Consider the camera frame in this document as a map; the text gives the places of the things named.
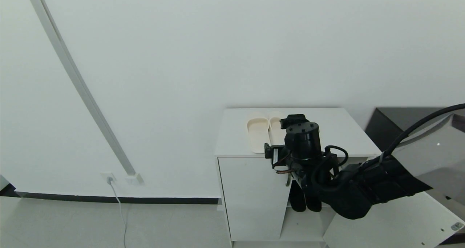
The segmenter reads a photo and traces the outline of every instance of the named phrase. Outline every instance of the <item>slipper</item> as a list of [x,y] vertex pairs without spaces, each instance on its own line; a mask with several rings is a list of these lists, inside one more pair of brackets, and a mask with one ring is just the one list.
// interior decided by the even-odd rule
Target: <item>slipper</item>
[[279,120],[286,118],[286,116],[281,112],[270,112],[268,118],[270,120],[270,138],[272,145],[284,145],[286,130],[281,129]]
[[254,112],[249,116],[247,132],[249,134],[250,148],[254,153],[264,153],[264,144],[270,143],[268,128],[270,122],[263,114]]

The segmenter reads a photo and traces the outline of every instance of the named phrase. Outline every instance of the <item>shelf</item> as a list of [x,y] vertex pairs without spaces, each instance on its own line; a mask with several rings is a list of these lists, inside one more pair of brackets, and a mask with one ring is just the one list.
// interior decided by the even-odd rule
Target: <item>shelf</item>
[[295,212],[286,208],[280,241],[323,241],[323,235],[336,213],[331,208],[321,212]]

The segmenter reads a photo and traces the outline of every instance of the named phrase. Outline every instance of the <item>floor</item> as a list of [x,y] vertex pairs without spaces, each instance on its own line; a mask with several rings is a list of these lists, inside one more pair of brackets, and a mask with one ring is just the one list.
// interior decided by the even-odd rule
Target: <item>floor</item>
[[[127,248],[231,248],[217,205],[123,204]],[[2,248],[123,248],[118,204],[0,197]],[[277,247],[270,243],[242,247]],[[287,243],[279,247],[317,247]],[[440,248],[459,248],[440,246]]]

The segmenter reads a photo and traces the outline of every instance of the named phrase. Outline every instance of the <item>power cord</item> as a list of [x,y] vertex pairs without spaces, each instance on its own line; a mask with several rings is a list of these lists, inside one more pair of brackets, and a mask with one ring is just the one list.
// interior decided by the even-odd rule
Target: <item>power cord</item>
[[126,248],[126,230],[128,228],[128,224],[124,221],[123,211],[121,210],[121,202],[120,202],[120,199],[118,198],[118,195],[116,195],[115,188],[113,188],[113,185],[112,185],[112,181],[113,181],[113,178],[111,178],[111,177],[106,178],[106,183],[108,183],[112,187],[112,190],[113,190],[113,193],[115,194],[116,200],[120,204],[120,215],[121,215],[121,219],[123,220],[123,224],[124,224],[123,245],[124,245],[124,248]]

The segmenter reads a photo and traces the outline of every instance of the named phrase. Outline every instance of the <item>black boot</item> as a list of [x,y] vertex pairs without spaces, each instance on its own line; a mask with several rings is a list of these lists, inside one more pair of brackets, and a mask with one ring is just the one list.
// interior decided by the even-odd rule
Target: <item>black boot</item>
[[291,202],[291,207],[296,212],[304,212],[306,210],[304,191],[294,180],[289,191],[289,202]]

